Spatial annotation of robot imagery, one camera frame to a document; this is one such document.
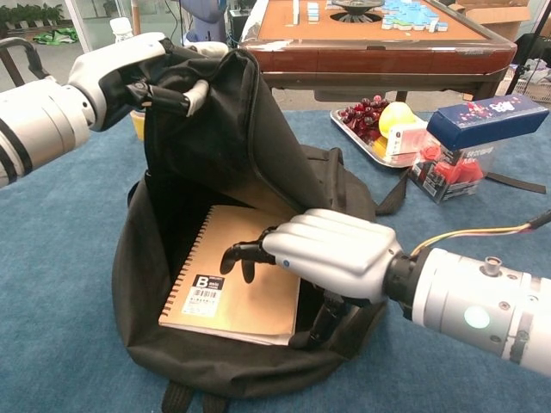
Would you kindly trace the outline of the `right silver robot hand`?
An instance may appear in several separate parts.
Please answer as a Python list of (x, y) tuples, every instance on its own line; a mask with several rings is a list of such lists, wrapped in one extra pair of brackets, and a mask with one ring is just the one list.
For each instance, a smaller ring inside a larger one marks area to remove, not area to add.
[(384, 278), (401, 248), (393, 229), (329, 209), (314, 208), (288, 222), (265, 229), (258, 239), (229, 247), (220, 272), (236, 263), (252, 282), (257, 263), (277, 265), (324, 291), (313, 326), (295, 334), (292, 348), (316, 348), (327, 342), (348, 305), (378, 304), (386, 299)]

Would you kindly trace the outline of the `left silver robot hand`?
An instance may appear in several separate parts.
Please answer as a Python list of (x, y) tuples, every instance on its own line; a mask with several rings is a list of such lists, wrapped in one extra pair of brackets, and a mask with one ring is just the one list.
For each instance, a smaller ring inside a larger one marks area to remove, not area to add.
[(229, 47), (222, 42), (176, 46), (160, 32), (139, 34), (79, 56), (71, 68), (68, 84), (86, 96), (94, 111), (90, 129), (102, 132), (122, 119), (124, 111), (130, 108), (123, 97), (124, 87), (130, 82), (130, 72), (137, 71), (141, 64), (166, 57), (221, 58), (228, 52)]

